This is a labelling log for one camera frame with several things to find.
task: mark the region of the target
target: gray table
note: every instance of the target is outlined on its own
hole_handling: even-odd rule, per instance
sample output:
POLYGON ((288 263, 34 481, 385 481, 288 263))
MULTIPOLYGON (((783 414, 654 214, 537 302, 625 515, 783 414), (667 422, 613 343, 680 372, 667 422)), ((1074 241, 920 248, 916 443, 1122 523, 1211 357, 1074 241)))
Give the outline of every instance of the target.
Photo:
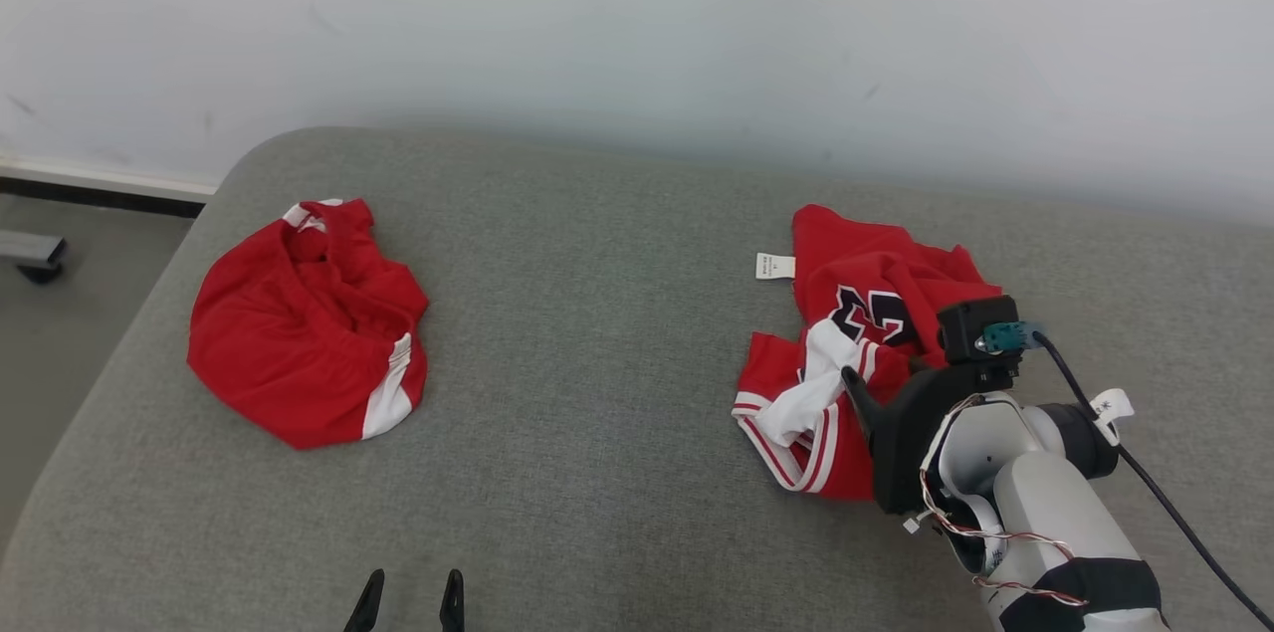
MULTIPOLYGON (((437 628, 452 567, 479 632, 989 628, 941 539, 780 491, 730 418, 749 334, 799 331, 753 264, 808 203, 968 246, 1082 382, 1131 394, 1129 447, 1274 607, 1268 229, 321 129, 246 157, 196 220, 37 483, 0 628, 338 629, 375 567, 383 629, 437 628), (189 311, 242 237, 354 196, 432 299, 426 400, 296 452, 186 368, 189 311)), ((1038 357, 1019 392, 1069 400, 1038 357)), ((1255 629, 1133 474, 1097 488, 1175 627, 1255 629)))

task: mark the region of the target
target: white baseboard trim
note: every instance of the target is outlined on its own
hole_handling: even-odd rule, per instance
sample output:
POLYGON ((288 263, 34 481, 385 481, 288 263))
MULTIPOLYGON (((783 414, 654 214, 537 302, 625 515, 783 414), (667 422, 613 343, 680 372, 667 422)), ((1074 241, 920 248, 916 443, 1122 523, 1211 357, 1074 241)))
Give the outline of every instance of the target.
POLYGON ((122 192, 126 195, 172 198, 172 200, 177 201, 205 203, 217 194, 217 187, 208 185, 178 182, 178 180, 163 180, 158 177, 141 177, 140 175, 101 172, 87 168, 87 166, 46 164, 6 159, 5 157, 0 157, 0 177, 32 180, 33 182, 70 187, 103 189, 103 191, 122 192))

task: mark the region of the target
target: black baseboard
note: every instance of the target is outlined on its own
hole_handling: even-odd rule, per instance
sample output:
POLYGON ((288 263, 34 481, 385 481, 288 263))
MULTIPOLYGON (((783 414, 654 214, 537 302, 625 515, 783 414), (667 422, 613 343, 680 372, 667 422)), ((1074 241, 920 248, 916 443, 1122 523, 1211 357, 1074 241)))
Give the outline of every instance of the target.
POLYGON ((52 201, 108 206, 108 209, 126 209, 129 212, 145 212, 148 214, 181 215, 186 219, 194 219, 204 210, 203 203, 181 201, 176 200, 176 198, 126 195, 122 192, 103 191, 103 189, 51 185, 48 182, 32 182, 32 180, 14 180, 13 177, 0 177, 0 194, 46 198, 52 201))

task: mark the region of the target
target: robotic arm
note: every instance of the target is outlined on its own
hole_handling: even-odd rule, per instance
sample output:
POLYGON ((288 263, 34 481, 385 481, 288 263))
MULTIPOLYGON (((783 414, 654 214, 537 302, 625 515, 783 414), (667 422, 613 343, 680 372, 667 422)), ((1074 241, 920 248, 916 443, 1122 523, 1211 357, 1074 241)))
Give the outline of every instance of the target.
POLYGON ((1119 463, 1113 426, 1079 405, 1023 406, 1004 392, 1029 345, 992 336, 1018 325, 1010 297, 962 302, 939 322, 949 366, 912 375, 888 405, 852 368, 841 372, 877 505, 919 512, 911 531, 920 519, 938 524, 996 631, 1166 629, 1154 573, 1088 484, 1119 463))

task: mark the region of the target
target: twisted red and white wire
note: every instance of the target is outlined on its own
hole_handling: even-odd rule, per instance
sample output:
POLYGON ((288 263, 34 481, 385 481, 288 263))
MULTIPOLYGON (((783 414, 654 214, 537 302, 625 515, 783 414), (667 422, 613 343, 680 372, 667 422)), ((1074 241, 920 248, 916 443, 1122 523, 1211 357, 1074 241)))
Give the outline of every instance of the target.
MULTIPOLYGON (((1052 538, 1046 538, 1038 535, 1037 533, 990 533, 987 530, 978 530, 976 528, 967 528, 964 525, 957 525, 948 519, 948 512, 938 507, 936 501, 934 501, 933 492, 929 491, 929 478, 927 470, 929 465, 933 464, 934 456, 938 455, 938 450, 941 447, 943 438, 947 436, 947 431, 950 429, 952 422, 956 420, 956 415, 971 408, 982 400, 981 394, 973 394, 964 400, 956 404, 947 415, 943 417, 940 424, 938 424, 938 432, 934 434, 934 440, 929 442, 929 451, 925 454, 925 459, 920 463, 920 492, 924 497, 925 507, 933 514, 938 524, 943 526, 944 530, 952 535, 959 535, 962 538, 982 538, 994 540, 1032 540, 1036 543, 1043 543, 1046 545, 1052 545, 1057 548, 1059 552, 1068 559, 1075 559, 1075 553, 1070 549, 1070 545, 1061 540, 1054 540, 1052 538)), ((1074 595, 1068 595, 1066 592, 1059 592, 1057 590, 1041 590, 1037 587, 1031 587, 1020 582, 992 582, 982 576, 973 577, 973 584, 981 587, 1005 587, 1012 590, 1020 590, 1028 595, 1042 595, 1046 598, 1052 598, 1066 607, 1084 607, 1088 600, 1079 599, 1074 595)))

